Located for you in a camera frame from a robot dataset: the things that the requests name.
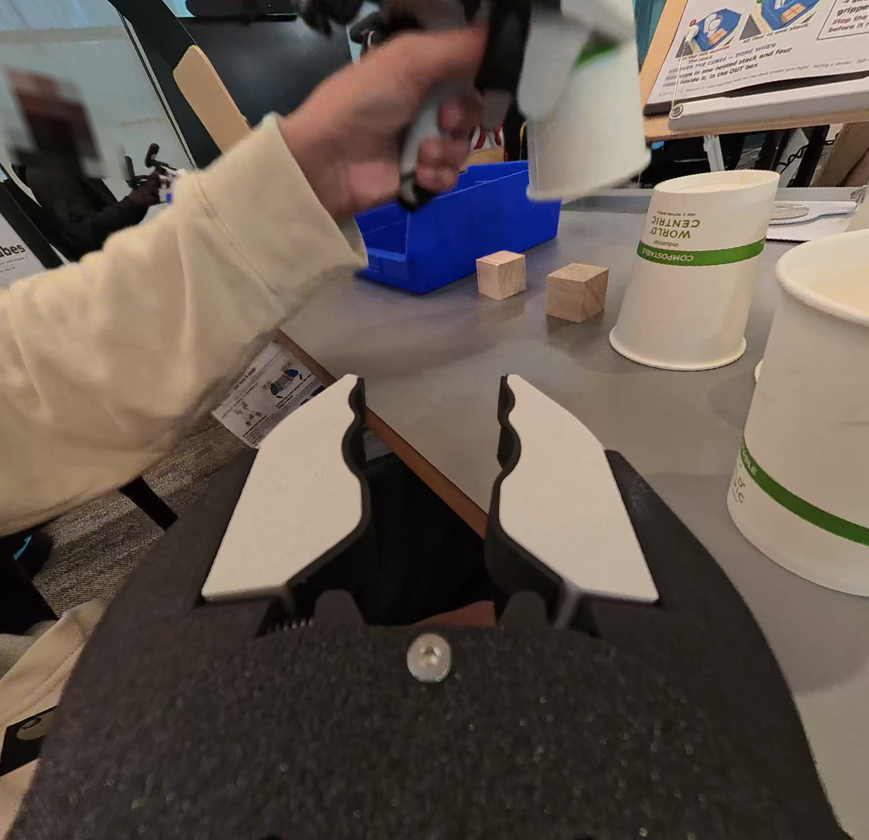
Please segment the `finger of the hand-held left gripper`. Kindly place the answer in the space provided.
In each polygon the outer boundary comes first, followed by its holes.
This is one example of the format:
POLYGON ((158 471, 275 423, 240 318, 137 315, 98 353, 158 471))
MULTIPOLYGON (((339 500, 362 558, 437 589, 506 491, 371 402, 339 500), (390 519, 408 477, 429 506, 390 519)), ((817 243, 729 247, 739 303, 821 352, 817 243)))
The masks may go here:
POLYGON ((545 119, 554 110, 585 45, 584 24, 532 7, 518 81, 518 107, 526 119, 545 119))

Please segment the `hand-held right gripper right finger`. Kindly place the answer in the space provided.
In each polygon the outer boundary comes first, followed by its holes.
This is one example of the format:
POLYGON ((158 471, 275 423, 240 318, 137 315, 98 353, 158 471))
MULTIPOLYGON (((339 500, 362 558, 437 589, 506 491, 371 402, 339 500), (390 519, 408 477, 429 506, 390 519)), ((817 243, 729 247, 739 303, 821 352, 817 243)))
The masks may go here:
POLYGON ((500 472, 484 559, 502 628, 574 628, 593 601, 655 607, 654 583, 606 450, 516 374, 501 378, 500 472))

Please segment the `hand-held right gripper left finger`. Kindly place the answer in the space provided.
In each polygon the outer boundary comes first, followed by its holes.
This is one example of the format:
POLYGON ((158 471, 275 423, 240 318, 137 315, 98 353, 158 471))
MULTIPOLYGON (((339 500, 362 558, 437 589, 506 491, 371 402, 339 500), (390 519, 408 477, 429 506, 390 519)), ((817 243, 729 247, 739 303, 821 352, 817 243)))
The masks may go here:
POLYGON ((366 414, 364 380, 347 374, 267 435, 201 587, 206 604, 268 598, 290 609, 367 536, 366 414))

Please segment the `white paper cup green band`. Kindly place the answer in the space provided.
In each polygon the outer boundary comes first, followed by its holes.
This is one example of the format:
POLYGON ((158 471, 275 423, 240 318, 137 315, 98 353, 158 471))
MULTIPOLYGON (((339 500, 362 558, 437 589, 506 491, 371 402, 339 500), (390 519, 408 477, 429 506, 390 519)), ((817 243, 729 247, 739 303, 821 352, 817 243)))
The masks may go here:
POLYGON ((609 335, 623 357, 675 371, 721 368, 745 352, 779 176, 734 170, 658 183, 609 335))
POLYGON ((530 200, 581 198, 648 164, 633 1, 533 3, 584 24, 586 45, 554 110, 526 119, 530 200))
POLYGON ((788 571, 868 594, 868 234, 817 239, 776 266, 780 296, 727 508, 788 571))

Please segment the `person's left forearm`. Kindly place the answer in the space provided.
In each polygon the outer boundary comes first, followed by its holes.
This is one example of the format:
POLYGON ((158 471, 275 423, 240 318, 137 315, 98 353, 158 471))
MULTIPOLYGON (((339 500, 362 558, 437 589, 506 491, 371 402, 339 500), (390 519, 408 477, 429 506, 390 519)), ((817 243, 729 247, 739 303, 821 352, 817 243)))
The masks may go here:
POLYGON ((359 268, 334 216, 335 112, 267 117, 169 208, 2 289, 2 536, 146 472, 325 282, 359 268))

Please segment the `person's left hand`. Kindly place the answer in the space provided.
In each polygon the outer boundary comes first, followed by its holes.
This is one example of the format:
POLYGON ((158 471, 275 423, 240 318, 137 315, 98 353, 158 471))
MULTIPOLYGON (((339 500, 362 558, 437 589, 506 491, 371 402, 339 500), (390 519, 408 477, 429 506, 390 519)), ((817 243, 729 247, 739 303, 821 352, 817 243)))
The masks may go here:
POLYGON ((348 220, 396 197, 401 139, 443 85, 454 93, 440 107, 439 130, 420 145, 415 179, 435 194, 455 185, 471 132, 482 124, 482 101, 471 82, 486 43, 484 25, 402 33, 331 75, 280 119, 284 143, 333 219, 348 220))

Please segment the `printed leaflet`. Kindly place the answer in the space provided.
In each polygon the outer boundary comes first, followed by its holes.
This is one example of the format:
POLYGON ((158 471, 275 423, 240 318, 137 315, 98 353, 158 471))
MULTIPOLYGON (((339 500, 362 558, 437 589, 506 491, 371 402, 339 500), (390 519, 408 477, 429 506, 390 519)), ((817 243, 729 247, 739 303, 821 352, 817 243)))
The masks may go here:
POLYGON ((281 344, 269 343, 211 415, 247 446, 258 448, 285 417, 323 389, 298 357, 281 344))

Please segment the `wooden document board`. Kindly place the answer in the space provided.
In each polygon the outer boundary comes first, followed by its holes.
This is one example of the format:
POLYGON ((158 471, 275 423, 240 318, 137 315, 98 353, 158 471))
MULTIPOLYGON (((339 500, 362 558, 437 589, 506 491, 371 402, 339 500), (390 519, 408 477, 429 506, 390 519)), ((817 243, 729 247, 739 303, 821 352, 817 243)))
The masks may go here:
MULTIPOLYGON (((670 41, 673 39, 675 25, 678 22, 679 11, 685 7, 686 2, 687 0, 667 0, 662 11, 657 30, 655 31, 654 38, 647 50, 646 60, 640 73, 640 91, 642 93, 643 109, 655 83, 660 65, 667 55, 670 41)), ((653 142, 694 137, 675 137, 670 134, 667 127, 670 112, 657 116, 644 115, 647 141, 653 142)))
POLYGON ((248 137, 252 130, 248 121, 198 45, 186 48, 172 75, 220 153, 232 150, 248 137))

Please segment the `blue plastic bin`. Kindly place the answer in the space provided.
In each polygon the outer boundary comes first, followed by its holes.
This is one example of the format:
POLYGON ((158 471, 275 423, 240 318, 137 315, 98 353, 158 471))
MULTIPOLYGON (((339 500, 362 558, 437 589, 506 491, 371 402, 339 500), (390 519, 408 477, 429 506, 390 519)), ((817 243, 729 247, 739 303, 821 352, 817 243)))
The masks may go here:
POLYGON ((527 188, 527 161, 472 165, 416 212, 390 202, 357 215, 368 255, 358 275, 424 295, 475 273, 478 258, 554 239, 561 200, 530 200, 527 188))

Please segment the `light wooden cube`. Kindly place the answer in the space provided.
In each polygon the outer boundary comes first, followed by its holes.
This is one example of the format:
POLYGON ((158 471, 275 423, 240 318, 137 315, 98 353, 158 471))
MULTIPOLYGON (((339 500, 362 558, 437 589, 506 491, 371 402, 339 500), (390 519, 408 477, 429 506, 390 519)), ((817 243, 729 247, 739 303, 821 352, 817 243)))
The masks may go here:
POLYGON ((605 310, 607 267, 571 263, 547 277, 546 315, 582 323, 605 310))
POLYGON ((503 301, 527 288, 526 256, 498 251, 476 259, 478 292, 489 299, 503 301))

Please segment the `printed instruction sheet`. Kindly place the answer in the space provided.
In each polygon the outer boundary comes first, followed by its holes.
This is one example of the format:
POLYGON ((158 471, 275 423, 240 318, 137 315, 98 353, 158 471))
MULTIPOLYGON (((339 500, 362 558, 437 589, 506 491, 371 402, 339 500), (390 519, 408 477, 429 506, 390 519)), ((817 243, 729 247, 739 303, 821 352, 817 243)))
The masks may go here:
POLYGON ((687 0, 646 106, 867 67, 868 0, 687 0))

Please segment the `person's cream sweater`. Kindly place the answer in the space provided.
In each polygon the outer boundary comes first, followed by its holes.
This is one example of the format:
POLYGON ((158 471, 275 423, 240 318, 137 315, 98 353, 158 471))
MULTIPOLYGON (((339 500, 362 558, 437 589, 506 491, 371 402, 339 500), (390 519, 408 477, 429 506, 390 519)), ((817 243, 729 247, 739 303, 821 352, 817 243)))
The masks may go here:
POLYGON ((95 600, 24 635, 1 636, 2 838, 33 781, 62 691, 103 612, 104 605, 95 600))

